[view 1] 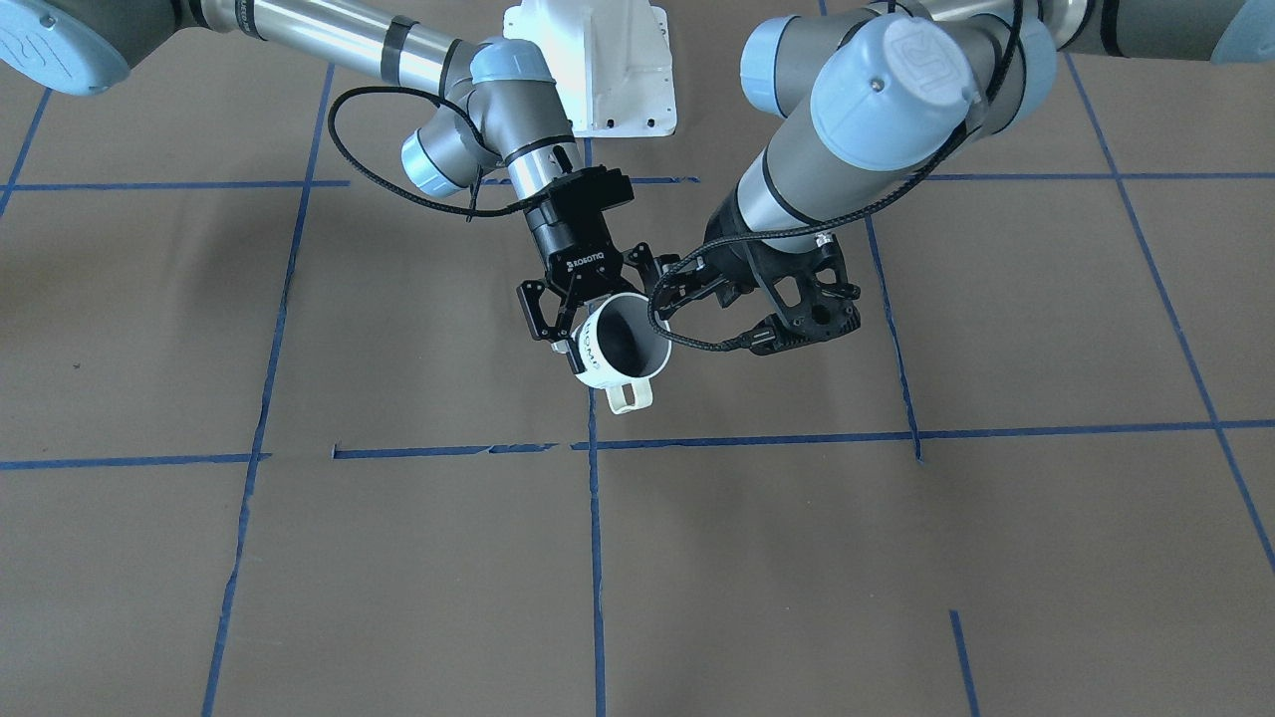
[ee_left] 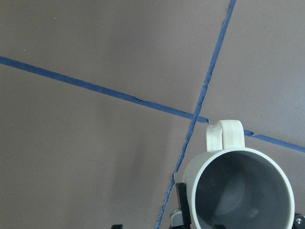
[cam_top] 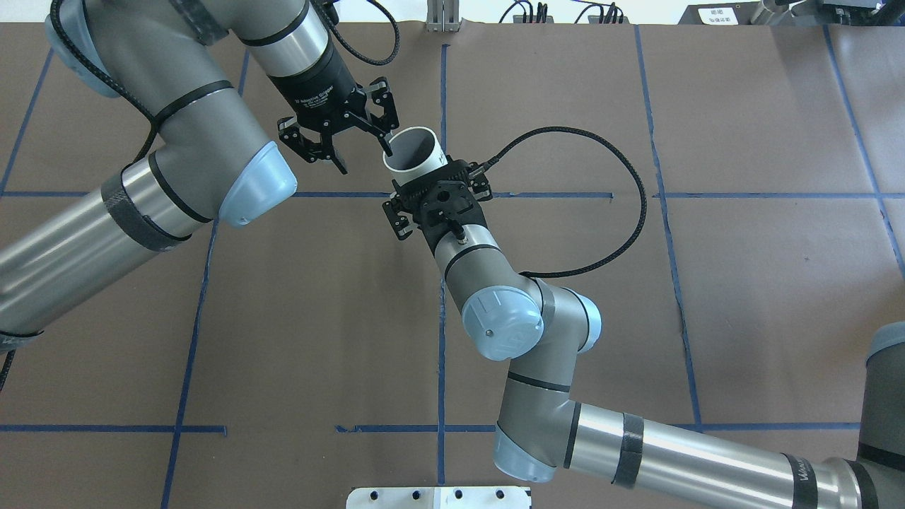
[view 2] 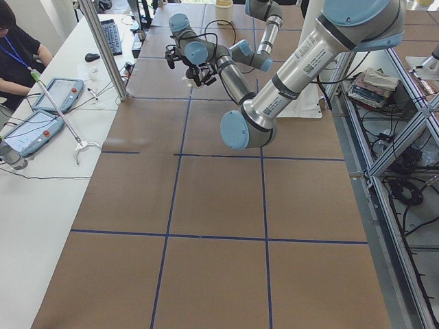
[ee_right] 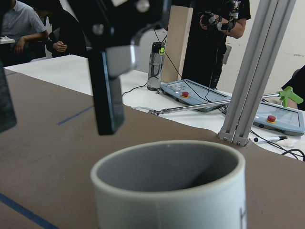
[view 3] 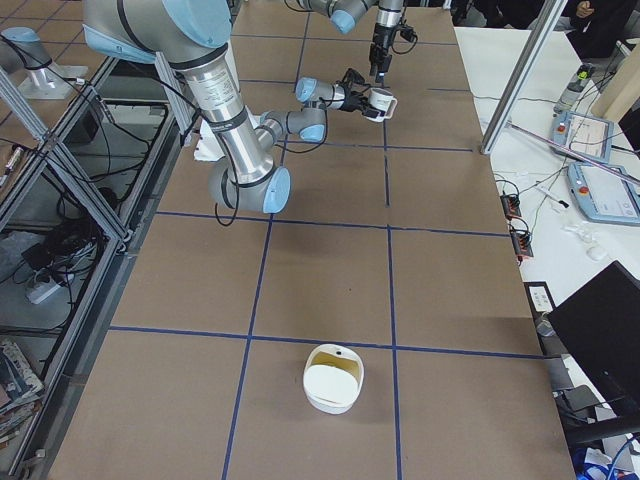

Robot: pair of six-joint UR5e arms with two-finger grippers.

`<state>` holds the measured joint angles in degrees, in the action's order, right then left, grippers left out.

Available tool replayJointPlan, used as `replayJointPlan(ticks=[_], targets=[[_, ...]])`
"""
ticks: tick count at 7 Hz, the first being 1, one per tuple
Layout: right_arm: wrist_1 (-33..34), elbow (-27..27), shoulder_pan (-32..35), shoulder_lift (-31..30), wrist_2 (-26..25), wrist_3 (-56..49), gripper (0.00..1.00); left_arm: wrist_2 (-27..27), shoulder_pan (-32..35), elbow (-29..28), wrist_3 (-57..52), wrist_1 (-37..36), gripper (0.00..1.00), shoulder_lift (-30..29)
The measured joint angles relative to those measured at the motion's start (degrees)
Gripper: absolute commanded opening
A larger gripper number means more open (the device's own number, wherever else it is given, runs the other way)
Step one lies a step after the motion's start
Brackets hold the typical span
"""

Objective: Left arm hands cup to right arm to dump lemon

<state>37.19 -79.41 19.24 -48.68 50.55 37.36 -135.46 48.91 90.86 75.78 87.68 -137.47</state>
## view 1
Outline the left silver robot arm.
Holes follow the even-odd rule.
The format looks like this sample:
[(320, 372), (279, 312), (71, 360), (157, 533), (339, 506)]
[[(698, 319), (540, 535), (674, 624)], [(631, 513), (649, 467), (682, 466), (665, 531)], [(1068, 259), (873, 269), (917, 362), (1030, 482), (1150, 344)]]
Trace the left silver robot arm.
[(856, 330), (858, 290), (833, 226), (878, 209), (963, 145), (1007, 130), (1052, 91), (1057, 54), (1215, 64), (1272, 59), (1270, 1), (875, 1), (761, 23), (741, 85), (780, 128), (652, 290), (669, 318), (760, 290), (764, 330)]

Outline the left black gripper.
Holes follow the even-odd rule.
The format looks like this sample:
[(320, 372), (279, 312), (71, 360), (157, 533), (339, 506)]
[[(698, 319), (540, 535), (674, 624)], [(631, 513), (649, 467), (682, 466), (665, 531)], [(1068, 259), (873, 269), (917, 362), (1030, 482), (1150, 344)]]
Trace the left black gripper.
[[(748, 233), (737, 204), (720, 204), (708, 221), (704, 245), (713, 241)], [(649, 318), (652, 322), (669, 322), (677, 310), (688, 302), (706, 299), (713, 293), (718, 300), (737, 300), (762, 290), (769, 300), (776, 300), (774, 283), (783, 276), (778, 272), (783, 251), (762, 241), (740, 241), (715, 248), (700, 256), (704, 265), (692, 277), (659, 277), (649, 282)]]

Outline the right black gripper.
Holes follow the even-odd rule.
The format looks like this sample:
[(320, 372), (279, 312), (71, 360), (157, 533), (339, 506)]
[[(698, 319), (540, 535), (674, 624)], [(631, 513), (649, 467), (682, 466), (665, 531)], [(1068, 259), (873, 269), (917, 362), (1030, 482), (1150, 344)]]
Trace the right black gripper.
[[(556, 353), (578, 355), (571, 332), (584, 300), (635, 290), (623, 278), (623, 264), (638, 270), (646, 299), (668, 299), (669, 286), (655, 285), (669, 267), (669, 254), (657, 255), (646, 242), (621, 254), (612, 244), (603, 213), (632, 199), (632, 182), (618, 168), (586, 167), (550, 182), (524, 211), (544, 264), (544, 281), (516, 287), (532, 339), (548, 342)], [(546, 292), (558, 299), (555, 322), (544, 314)]]

